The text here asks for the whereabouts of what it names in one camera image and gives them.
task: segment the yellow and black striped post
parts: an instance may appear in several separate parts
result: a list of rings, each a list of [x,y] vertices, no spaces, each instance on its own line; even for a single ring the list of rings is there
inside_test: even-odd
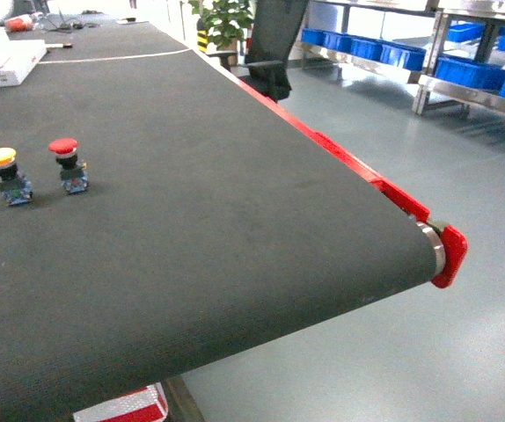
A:
[[[208,33],[206,32],[206,27],[203,24],[201,18],[198,19],[197,24],[198,29],[198,49],[205,53],[208,49]]]

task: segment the black office chair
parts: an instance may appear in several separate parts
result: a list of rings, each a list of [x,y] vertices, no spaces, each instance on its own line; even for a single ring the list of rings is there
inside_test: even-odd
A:
[[[240,79],[275,102],[289,97],[291,85],[286,66],[308,3],[309,0],[257,2],[251,46],[245,58],[249,76]],[[222,66],[229,70],[229,57],[235,54],[218,51],[209,56],[219,57]]]

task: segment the metal shelf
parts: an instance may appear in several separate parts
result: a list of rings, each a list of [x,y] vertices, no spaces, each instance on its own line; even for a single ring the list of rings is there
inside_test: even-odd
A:
[[[314,53],[315,55],[332,62],[348,64],[354,66],[355,68],[363,69],[375,75],[387,77],[388,79],[401,82],[403,84],[417,84],[419,82],[419,77],[421,76],[420,71],[407,70],[398,68],[397,66],[392,66],[391,64],[374,62],[373,60],[363,59],[362,57],[356,57],[355,55],[330,50],[325,47],[308,44],[302,41],[298,41],[296,43],[296,47],[301,48],[304,52]]]
[[[433,11],[438,0],[314,0],[318,3],[338,4],[345,6],[370,7],[382,10],[397,11]]]
[[[460,103],[482,106],[489,110],[505,114],[505,98],[498,95],[475,90],[463,85],[453,84],[432,76],[422,75],[419,85],[426,91],[442,94]]]
[[[439,0],[438,9],[449,15],[505,20],[505,1]]]

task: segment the chair backrest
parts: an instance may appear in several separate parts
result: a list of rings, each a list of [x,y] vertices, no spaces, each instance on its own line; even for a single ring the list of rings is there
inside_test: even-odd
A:
[[[280,60],[285,68],[308,3],[309,0],[258,0],[245,62]],[[263,77],[262,71],[253,73]],[[276,83],[289,87],[285,69],[276,72]]]

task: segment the stainless steel shelving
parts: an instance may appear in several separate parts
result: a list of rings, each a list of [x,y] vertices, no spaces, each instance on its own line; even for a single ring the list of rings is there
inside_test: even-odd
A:
[[[453,19],[478,20],[485,22],[483,35],[477,47],[474,60],[488,62],[494,48],[500,26],[505,25],[505,0],[313,0],[317,3],[338,4],[350,7],[366,7],[382,11],[396,11],[427,16],[435,13],[435,25],[431,37],[430,48],[425,55],[422,72],[414,72],[396,68],[391,65],[373,62],[348,55],[346,53],[329,50],[324,47],[298,42],[305,53],[313,53],[337,63],[345,63],[359,69],[367,70],[376,75],[385,76],[404,84],[419,84],[419,91],[413,103],[413,110],[417,114],[424,114],[427,110],[442,108],[443,106],[462,106],[465,113],[470,105],[482,106],[489,110],[505,114],[505,98],[490,92],[474,90],[462,85],[451,84],[434,78],[438,58],[443,52],[444,42],[450,22]],[[451,98],[450,101],[430,103],[430,94],[436,92]]]
[[[473,88],[453,84],[426,75],[421,76],[419,85],[428,92],[435,92],[453,98],[458,103],[482,106],[489,110],[505,114],[505,98],[496,94],[482,90],[474,90]]]
[[[329,48],[316,46],[302,41],[298,41],[296,43],[296,47],[301,48],[306,53],[314,53],[315,55],[330,60],[331,62],[348,64],[355,68],[363,69],[375,75],[384,76],[403,84],[417,84],[419,82],[419,77],[421,77],[420,71],[398,68],[397,66],[392,66],[391,64],[363,59],[362,57],[356,57],[355,55],[330,50]]]
[[[392,11],[427,11],[436,9],[438,0],[313,0],[318,3],[343,6],[368,7]]]
[[[505,20],[505,1],[439,0],[438,9],[448,15]]]

